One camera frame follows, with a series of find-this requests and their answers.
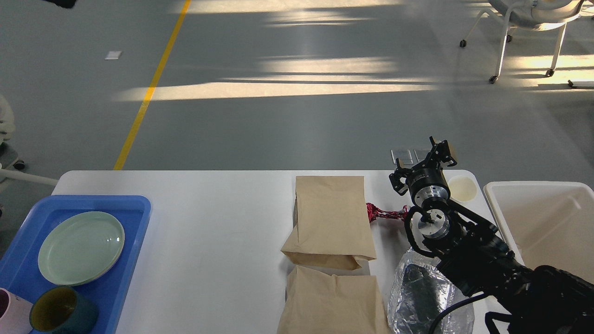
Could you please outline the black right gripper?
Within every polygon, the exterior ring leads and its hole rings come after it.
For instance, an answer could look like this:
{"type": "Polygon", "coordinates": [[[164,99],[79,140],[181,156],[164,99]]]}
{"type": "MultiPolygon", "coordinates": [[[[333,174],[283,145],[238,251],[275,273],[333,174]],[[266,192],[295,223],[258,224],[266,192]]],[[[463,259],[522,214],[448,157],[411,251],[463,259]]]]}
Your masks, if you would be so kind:
{"type": "Polygon", "coordinates": [[[458,165],[458,157],[448,140],[430,136],[429,141],[431,149],[419,162],[421,169],[407,167],[396,158],[395,170],[389,175],[393,190],[401,196],[409,193],[413,203],[422,208],[427,208],[430,202],[446,202],[451,197],[441,169],[458,165]]]}

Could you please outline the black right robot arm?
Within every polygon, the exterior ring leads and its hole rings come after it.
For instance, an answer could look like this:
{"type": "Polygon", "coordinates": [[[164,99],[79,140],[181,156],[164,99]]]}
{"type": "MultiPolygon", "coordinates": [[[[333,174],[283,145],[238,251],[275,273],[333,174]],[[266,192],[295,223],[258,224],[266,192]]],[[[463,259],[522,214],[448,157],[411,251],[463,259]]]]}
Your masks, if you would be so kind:
{"type": "Polygon", "coordinates": [[[438,258],[437,270],[467,297],[439,313],[428,332],[453,311],[493,296],[508,313],[484,315],[490,334],[498,333],[496,321],[507,322],[511,334],[591,334],[593,284],[549,265],[521,265],[492,222],[452,199],[443,168],[458,163],[454,150],[446,140],[429,141],[431,150],[413,167],[393,156],[389,175],[393,190],[412,199],[404,218],[412,249],[438,258]]]}

